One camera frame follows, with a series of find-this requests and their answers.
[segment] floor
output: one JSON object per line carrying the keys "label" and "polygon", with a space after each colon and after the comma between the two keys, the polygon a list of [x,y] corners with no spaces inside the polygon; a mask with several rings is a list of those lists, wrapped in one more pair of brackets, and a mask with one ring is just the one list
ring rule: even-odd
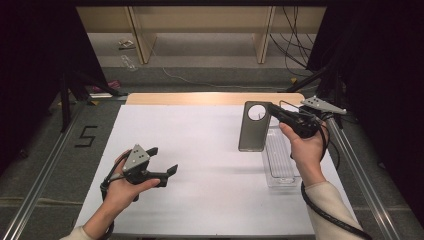
{"label": "floor", "polygon": [[[283,49],[286,49],[287,42],[280,35],[275,34],[274,38]],[[145,65],[139,64],[135,50],[118,50],[120,40],[132,40],[130,34],[90,34],[90,39],[107,79],[118,78],[122,84],[120,90],[127,92],[160,92],[173,89],[275,91],[291,86],[294,78],[304,78],[299,74],[310,74],[286,58],[273,42],[269,43],[266,62],[258,64],[249,34],[160,34],[154,46],[154,53],[149,63]],[[301,36],[301,42],[305,48],[312,47],[312,42],[307,36]],[[305,56],[300,55],[298,47],[291,46],[289,53],[296,60],[303,62]],[[135,71],[123,66],[122,55],[132,61]],[[177,88],[169,87],[173,86],[171,80],[177,82],[174,83],[177,84]],[[313,83],[305,87],[306,90],[302,90],[301,93],[306,97],[312,96],[315,85],[316,83]],[[21,207],[23,199],[31,191],[46,159],[50,159],[52,149],[57,147],[56,140],[61,137],[59,102],[60,99],[57,99],[52,104],[51,115],[46,116],[33,140],[26,146],[29,157],[14,161],[0,178],[2,213],[0,235],[6,233],[7,226]],[[20,239],[58,239],[71,231],[90,187],[90,179],[95,174],[98,159],[107,143],[114,116],[116,117],[122,104],[124,101],[119,99],[103,99],[89,105],[78,102],[72,105],[75,121],[73,130],[66,136],[66,144],[58,153],[60,159],[47,176],[44,189],[30,218],[25,222]],[[349,110],[348,102],[345,102],[345,106]],[[424,239],[423,228],[399,194],[390,176],[384,168],[378,166],[378,156],[374,153],[372,144],[366,138],[360,123],[356,121],[354,113],[349,112],[343,117],[343,124],[343,131],[349,137],[377,195],[393,220],[399,234],[398,239]],[[76,145],[87,144],[87,139],[80,138],[84,130],[95,136],[95,140],[89,148],[77,148]],[[371,234],[373,239],[388,239],[382,233],[384,231],[380,230],[347,163],[346,156],[341,152],[338,153],[332,146],[329,150],[335,164],[340,165],[338,168],[340,179],[365,231]],[[136,238],[115,236],[112,239]],[[313,237],[296,239],[313,239]]]}

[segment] human hand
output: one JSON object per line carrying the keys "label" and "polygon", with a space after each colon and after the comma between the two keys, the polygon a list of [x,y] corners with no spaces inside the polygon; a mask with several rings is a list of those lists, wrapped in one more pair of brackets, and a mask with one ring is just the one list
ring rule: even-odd
{"label": "human hand", "polygon": [[[115,162],[127,154],[128,151],[122,153]],[[114,173],[122,174],[122,167],[125,161],[126,159],[123,159],[119,163]],[[158,185],[159,182],[159,179],[150,179],[137,185],[129,183],[126,179],[118,179],[111,182],[102,205],[83,226],[85,233],[93,239],[102,237],[114,219],[132,203],[139,193]]]}
{"label": "human hand", "polygon": [[[124,153],[121,154],[116,160],[115,163],[122,158],[123,155],[128,154],[127,150]],[[115,169],[114,174],[120,173],[123,174],[122,168],[124,167],[125,161],[127,159],[124,159],[121,161],[118,165],[118,167]],[[137,185],[133,185],[129,183],[126,179],[118,179],[115,181],[112,181],[109,185],[109,189],[106,195],[106,198],[103,202],[105,205],[113,206],[116,208],[116,211],[123,211],[125,208],[127,208],[134,198],[141,192],[144,192],[152,187],[155,187],[160,183],[159,179],[150,179],[145,182],[142,182]]]}
{"label": "human hand", "polygon": [[[324,146],[321,133],[318,131],[314,136],[302,139],[287,124],[280,123],[279,126],[283,134],[290,140],[291,156],[296,162],[305,186],[326,181],[320,165]],[[324,129],[323,132],[325,139],[328,139],[327,131]]]}

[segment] white paper sheet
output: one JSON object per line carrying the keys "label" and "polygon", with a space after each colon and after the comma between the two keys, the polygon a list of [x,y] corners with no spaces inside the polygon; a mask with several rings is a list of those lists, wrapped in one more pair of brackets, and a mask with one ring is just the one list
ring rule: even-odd
{"label": "white paper sheet", "polygon": [[[243,106],[122,106],[76,225],[101,204],[99,186],[116,157],[140,144],[145,150],[159,148],[148,170],[165,172],[178,164],[178,171],[166,188],[142,193],[121,213],[114,233],[313,235],[300,187],[268,188],[261,153],[238,151],[242,116]],[[351,210],[328,153],[322,168]]]}

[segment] sleeve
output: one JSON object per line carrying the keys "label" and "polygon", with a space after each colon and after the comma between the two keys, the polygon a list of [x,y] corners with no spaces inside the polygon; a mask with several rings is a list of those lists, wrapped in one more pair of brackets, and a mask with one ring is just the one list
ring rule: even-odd
{"label": "sleeve", "polygon": [[[361,226],[355,221],[350,211],[344,205],[342,197],[329,182],[322,182],[307,187],[306,194],[311,201],[331,216],[362,230]],[[308,214],[314,228],[316,239],[361,239],[356,235],[334,225],[322,218],[308,206]]]}
{"label": "sleeve", "polygon": [[71,234],[68,236],[61,238],[60,240],[94,240],[90,236],[85,233],[82,227],[77,227],[72,230]]}

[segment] metal rail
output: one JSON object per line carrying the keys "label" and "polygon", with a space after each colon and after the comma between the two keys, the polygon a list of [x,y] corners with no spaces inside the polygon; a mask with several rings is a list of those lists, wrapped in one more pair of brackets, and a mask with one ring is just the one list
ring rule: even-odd
{"label": "metal rail", "polygon": [[49,180],[51,176],[51,173],[55,169],[55,166],[66,146],[68,137],[70,133],[72,132],[72,127],[75,124],[84,106],[85,106],[85,102],[77,103],[75,111],[74,111],[74,116],[68,128],[64,132],[60,133],[59,138],[57,139],[52,151],[50,152],[49,157],[44,163],[44,166],[41,169],[37,179],[35,180],[30,191],[28,192],[27,196],[22,202],[22,205],[19,208],[18,212],[16,213],[15,217],[11,221],[10,226],[3,240],[19,239],[22,231],[25,228],[25,225],[27,224],[35,208],[38,198],[40,197],[42,191],[44,190],[44,187],[46,186],[47,181]]}
{"label": "metal rail", "polygon": [[343,129],[339,129],[334,119],[327,120],[328,127],[334,133],[337,143],[340,145],[342,152],[346,156],[347,162],[361,188],[361,191],[367,201],[376,221],[380,227],[385,239],[395,240],[401,239],[396,230],[393,221],[386,211],[382,201],[378,197],[377,192],[371,184],[367,174],[362,168],[361,162],[357,158],[352,146],[350,145]]}

